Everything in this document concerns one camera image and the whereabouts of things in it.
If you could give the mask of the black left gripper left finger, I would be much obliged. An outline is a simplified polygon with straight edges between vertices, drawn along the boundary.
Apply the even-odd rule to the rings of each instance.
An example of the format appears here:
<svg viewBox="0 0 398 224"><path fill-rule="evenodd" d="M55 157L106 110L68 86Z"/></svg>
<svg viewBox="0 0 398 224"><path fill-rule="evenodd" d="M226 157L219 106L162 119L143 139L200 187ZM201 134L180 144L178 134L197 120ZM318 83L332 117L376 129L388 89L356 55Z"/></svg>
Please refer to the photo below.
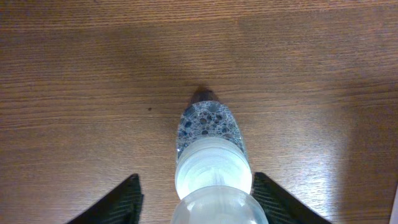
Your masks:
<svg viewBox="0 0 398 224"><path fill-rule="evenodd" d="M144 195L138 174L132 174L68 224L138 224Z"/></svg>

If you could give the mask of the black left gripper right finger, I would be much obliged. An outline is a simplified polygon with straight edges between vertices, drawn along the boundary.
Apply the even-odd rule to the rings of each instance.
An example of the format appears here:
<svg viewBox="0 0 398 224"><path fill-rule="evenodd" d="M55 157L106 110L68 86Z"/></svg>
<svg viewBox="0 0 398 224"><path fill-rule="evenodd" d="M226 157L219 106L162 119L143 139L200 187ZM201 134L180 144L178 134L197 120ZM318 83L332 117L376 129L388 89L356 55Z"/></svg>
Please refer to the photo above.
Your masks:
<svg viewBox="0 0 398 224"><path fill-rule="evenodd" d="M331 224L262 172L254 174L252 196L259 202L269 223Z"/></svg>

